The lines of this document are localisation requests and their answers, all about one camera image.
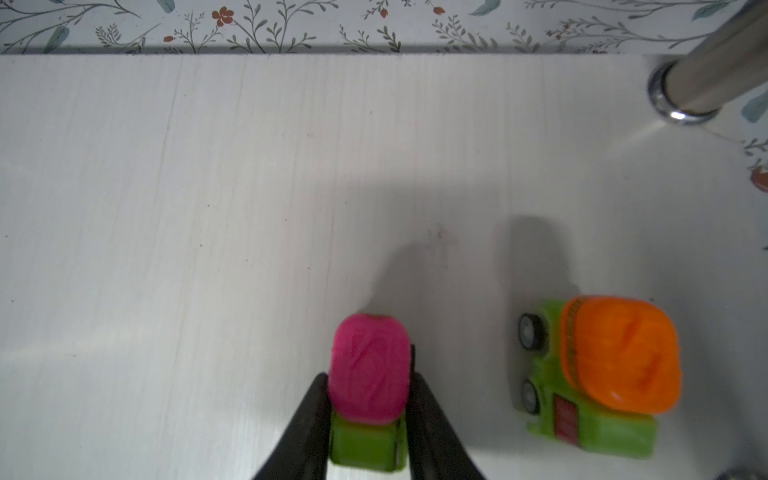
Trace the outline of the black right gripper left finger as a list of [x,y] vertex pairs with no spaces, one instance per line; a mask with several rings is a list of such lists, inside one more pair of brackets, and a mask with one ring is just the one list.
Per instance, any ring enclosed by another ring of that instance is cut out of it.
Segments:
[[328,375],[319,373],[253,480],[325,480],[331,417]]

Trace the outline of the green orange toy truck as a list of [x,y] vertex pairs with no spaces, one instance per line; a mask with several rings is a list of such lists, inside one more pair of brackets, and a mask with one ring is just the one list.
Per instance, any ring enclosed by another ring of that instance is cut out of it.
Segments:
[[520,387],[529,432],[590,453],[652,456],[657,417],[682,391],[678,336],[663,310],[577,295],[521,314],[517,332],[534,355]]

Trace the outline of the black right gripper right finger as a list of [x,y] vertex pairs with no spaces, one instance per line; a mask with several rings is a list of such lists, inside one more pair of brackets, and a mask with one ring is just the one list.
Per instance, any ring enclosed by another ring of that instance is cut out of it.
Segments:
[[414,480],[483,480],[425,378],[415,370],[411,345],[410,387],[406,405],[408,462]]

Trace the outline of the green pink mixer truck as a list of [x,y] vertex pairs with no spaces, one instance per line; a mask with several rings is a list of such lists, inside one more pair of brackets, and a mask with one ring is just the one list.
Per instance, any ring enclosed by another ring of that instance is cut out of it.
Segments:
[[328,370],[332,463],[380,473],[405,467],[412,360],[398,320],[356,313],[340,323]]

